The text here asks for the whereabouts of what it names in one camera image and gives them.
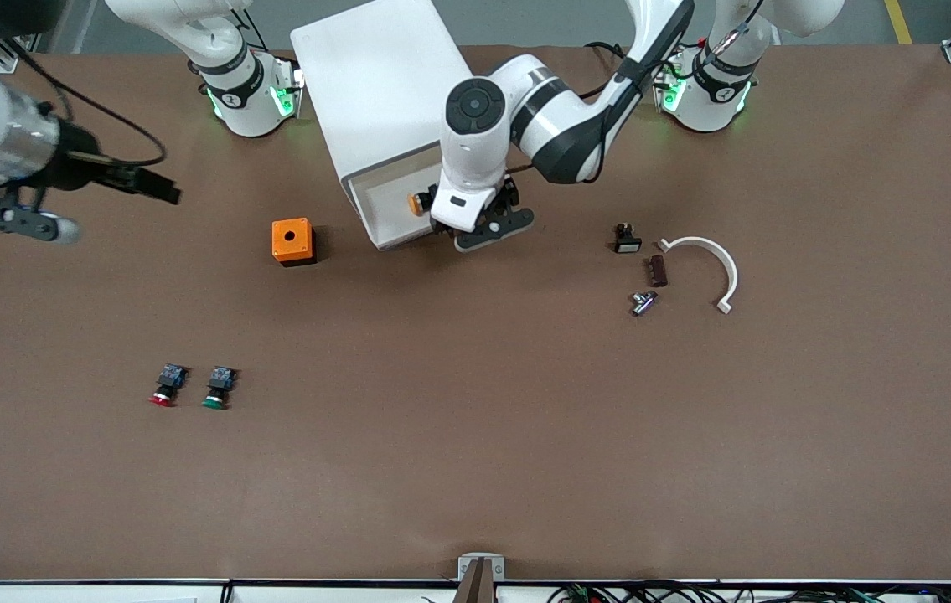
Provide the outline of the white curved plastic bracket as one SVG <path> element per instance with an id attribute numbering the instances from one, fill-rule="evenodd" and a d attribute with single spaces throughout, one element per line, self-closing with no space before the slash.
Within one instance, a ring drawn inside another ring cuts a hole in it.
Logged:
<path id="1" fill-rule="evenodd" d="M 683 247 L 695 247 L 701 250 L 705 250 L 715 257 L 723 267 L 726 276 L 726 289 L 724 293 L 721 294 L 721 297 L 717 299 L 716 308 L 719 309 L 720 313 L 729 314 L 733 310 L 733 297 L 735 297 L 737 291 L 739 290 L 740 285 L 740 271 L 738 265 L 733 259 L 731 253 L 728 252 L 727 248 L 724 245 L 716 243 L 710 238 L 700 237 L 700 236 L 685 236 L 675 238 L 675 240 L 667 240 L 667 238 L 660 238 L 658 241 L 658 247 L 663 252 L 670 252 L 677 248 Z"/>

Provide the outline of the white plastic drawer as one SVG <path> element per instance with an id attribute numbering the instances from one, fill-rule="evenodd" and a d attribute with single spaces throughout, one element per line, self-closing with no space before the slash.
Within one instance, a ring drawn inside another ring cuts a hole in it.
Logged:
<path id="1" fill-rule="evenodd" d="M 342 187 L 376 249 L 390 250 L 432 232 L 430 218 L 416 216 L 409 197 L 436 186 L 441 165 L 440 145 L 433 142 L 342 178 Z"/>

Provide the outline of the white drawer cabinet shell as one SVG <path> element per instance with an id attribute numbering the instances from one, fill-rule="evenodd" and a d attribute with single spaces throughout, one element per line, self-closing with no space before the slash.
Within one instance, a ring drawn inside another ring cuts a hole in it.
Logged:
<path id="1" fill-rule="evenodd" d="M 341 186 L 440 145 L 446 96 L 472 74 L 432 0 L 371 0 L 294 29 L 291 42 Z"/>

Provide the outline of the red push button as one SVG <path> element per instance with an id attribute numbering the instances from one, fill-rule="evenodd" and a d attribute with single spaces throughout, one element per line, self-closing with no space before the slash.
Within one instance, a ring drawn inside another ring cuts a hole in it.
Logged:
<path id="1" fill-rule="evenodd" d="M 188 377 L 188 368 L 181 365 L 166 363 L 157 378 L 157 388 L 149 398 L 151 404 L 170 408 L 175 405 L 177 392 L 185 385 Z"/>

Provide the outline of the green push button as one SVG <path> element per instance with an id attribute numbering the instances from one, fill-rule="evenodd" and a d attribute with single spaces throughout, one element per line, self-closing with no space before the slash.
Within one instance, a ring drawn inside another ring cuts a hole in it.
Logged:
<path id="1" fill-rule="evenodd" d="M 230 408 L 229 396 L 235 388 L 239 371 L 224 366 L 215 366 L 208 381 L 208 393 L 202 401 L 202 406 L 212 410 L 227 410 Z"/>

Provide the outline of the orange button enclosure box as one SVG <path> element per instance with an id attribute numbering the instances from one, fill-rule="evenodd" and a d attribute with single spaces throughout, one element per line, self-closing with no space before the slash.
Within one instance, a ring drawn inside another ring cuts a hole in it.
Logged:
<path id="1" fill-rule="evenodd" d="M 304 217 L 273 221 L 271 254 L 284 267 L 318 263 L 317 232 L 312 223 Z"/>

